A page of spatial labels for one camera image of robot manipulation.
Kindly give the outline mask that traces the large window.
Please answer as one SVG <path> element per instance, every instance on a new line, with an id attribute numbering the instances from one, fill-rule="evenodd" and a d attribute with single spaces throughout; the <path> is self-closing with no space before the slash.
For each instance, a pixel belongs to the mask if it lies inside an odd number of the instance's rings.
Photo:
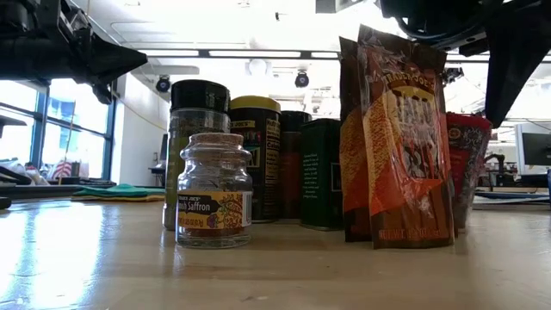
<path id="1" fill-rule="evenodd" d="M 24 123 L 3 128 L 0 159 L 31 165 L 48 177 L 64 161 L 79 162 L 84 177 L 106 175 L 114 108 L 99 103 L 89 85 L 54 79 L 44 88 L 0 80 L 0 116 Z"/>

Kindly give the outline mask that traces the ceiling light strip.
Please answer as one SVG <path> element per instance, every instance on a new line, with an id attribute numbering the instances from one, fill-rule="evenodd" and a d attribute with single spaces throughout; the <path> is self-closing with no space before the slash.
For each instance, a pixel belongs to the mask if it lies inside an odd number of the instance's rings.
<path id="1" fill-rule="evenodd" d="M 209 51 L 211 57 L 217 58 L 267 58 L 267 59 L 298 59 L 300 52 L 295 51 L 250 51 L 250 50 L 219 50 Z"/>
<path id="2" fill-rule="evenodd" d="M 141 49 L 139 52 L 150 58 L 196 58 L 200 56 L 196 50 Z"/>

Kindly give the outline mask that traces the dark green spice tin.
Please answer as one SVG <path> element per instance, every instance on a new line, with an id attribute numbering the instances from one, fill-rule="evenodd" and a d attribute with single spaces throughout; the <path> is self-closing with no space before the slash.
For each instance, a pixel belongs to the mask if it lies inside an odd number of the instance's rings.
<path id="1" fill-rule="evenodd" d="M 339 163 L 340 122 L 317 119 L 301 127 L 301 225 L 333 231 L 343 228 Z"/>

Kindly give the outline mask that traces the black aluminium table frame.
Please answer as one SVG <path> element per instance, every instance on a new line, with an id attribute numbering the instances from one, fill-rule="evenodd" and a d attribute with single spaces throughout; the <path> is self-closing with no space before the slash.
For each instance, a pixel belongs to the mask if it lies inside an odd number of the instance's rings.
<path id="1" fill-rule="evenodd" d="M 20 174 L 0 166 L 0 210 L 8 209 L 13 200 L 67 197 L 84 187 L 106 189 L 115 186 L 109 180 L 85 177 L 61 177 L 33 185 L 28 174 Z"/>

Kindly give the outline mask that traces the black lid green herb jar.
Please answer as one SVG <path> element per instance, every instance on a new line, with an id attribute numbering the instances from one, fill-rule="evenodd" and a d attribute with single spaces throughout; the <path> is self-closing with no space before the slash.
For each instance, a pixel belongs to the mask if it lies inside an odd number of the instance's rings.
<path id="1" fill-rule="evenodd" d="M 163 210 L 163 225 L 169 231 L 176 229 L 177 179 L 185 169 L 180 151 L 193 134 L 229 132 L 229 102 L 229 89 L 212 81 L 188 79 L 171 86 Z"/>

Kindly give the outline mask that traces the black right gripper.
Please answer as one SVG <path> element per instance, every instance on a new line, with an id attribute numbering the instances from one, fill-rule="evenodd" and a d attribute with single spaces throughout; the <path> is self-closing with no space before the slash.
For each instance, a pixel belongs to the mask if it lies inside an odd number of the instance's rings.
<path id="1" fill-rule="evenodd" d="M 551 50 L 551 9 L 524 8 L 486 24 L 504 0 L 378 0 L 410 39 L 462 56 L 490 51 L 486 118 L 499 127 Z"/>

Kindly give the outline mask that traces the teal cloth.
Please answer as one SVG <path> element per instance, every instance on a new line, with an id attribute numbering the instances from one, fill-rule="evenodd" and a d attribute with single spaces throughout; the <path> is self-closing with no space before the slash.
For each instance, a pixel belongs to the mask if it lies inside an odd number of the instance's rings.
<path id="1" fill-rule="evenodd" d="M 158 202 L 163 201 L 164 197 L 164 189 L 135 187 L 125 183 L 109 188 L 86 186 L 71 196 L 72 200 L 106 202 Z"/>

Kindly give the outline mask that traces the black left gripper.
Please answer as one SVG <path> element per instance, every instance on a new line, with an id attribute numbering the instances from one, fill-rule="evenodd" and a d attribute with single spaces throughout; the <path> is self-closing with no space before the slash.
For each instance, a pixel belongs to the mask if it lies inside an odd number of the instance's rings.
<path id="1" fill-rule="evenodd" d="M 68 0 L 0 0 L 0 80 L 71 78 L 110 104 L 112 81 L 146 63 L 144 53 L 99 37 Z"/>

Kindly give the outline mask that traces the computer monitor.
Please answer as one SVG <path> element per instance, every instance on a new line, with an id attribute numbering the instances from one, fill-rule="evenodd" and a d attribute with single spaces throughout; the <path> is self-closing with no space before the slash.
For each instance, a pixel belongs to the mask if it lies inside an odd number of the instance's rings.
<path id="1" fill-rule="evenodd" d="M 517 124 L 515 138 L 518 174 L 546 175 L 551 169 L 551 122 Z"/>

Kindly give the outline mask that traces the black lid red label jar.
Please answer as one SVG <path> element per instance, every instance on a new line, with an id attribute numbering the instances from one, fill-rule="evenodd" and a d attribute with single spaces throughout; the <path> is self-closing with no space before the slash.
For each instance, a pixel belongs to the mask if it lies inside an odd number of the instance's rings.
<path id="1" fill-rule="evenodd" d="M 312 116 L 302 111 L 282 111 L 280 183 L 282 218 L 300 217 L 301 195 L 301 127 L 312 120 Z"/>

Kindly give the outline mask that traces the red spice tin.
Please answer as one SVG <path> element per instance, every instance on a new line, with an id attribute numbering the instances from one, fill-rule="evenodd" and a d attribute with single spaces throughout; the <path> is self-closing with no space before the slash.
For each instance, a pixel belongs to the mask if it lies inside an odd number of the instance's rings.
<path id="1" fill-rule="evenodd" d="M 447 130 L 455 189 L 452 211 L 455 236 L 458 236 L 466 228 L 492 133 L 492 123 L 482 116 L 447 113 Z"/>

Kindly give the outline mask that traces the round white ceiling speaker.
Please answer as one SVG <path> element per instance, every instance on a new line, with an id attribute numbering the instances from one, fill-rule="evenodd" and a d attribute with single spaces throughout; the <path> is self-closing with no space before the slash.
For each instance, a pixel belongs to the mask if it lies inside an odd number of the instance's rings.
<path id="1" fill-rule="evenodd" d="M 245 64 L 245 71 L 249 76 L 265 77 L 271 73 L 272 65 L 264 59 L 250 59 Z"/>

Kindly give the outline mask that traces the cork lid saffron jar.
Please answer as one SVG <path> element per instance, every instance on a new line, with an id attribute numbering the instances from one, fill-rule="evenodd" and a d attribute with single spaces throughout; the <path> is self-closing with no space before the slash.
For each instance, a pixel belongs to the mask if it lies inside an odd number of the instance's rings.
<path id="1" fill-rule="evenodd" d="M 176 242 L 188 248 L 224 249 L 247 244 L 252 222 L 251 153 L 234 133 L 197 133 L 180 156 Z"/>

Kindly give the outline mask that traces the white shopping bag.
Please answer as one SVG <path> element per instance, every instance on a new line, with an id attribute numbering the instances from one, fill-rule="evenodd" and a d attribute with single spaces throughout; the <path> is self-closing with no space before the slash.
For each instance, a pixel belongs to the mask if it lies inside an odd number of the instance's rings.
<path id="1" fill-rule="evenodd" d="M 70 161 L 61 159 L 54 164 L 44 164 L 36 168 L 31 162 L 25 164 L 27 171 L 37 171 L 46 180 L 54 180 L 66 177 L 90 177 L 90 165 L 87 162 Z"/>

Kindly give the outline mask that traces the yellow lid spice jar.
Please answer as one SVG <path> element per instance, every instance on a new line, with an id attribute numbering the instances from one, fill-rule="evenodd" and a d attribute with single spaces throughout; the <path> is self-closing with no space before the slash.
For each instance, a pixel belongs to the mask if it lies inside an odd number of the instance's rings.
<path id="1" fill-rule="evenodd" d="M 230 101 L 229 115 L 231 132 L 243 136 L 243 147 L 251 153 L 247 172 L 253 180 L 252 220 L 277 220 L 281 105 L 268 97 L 240 96 Z"/>

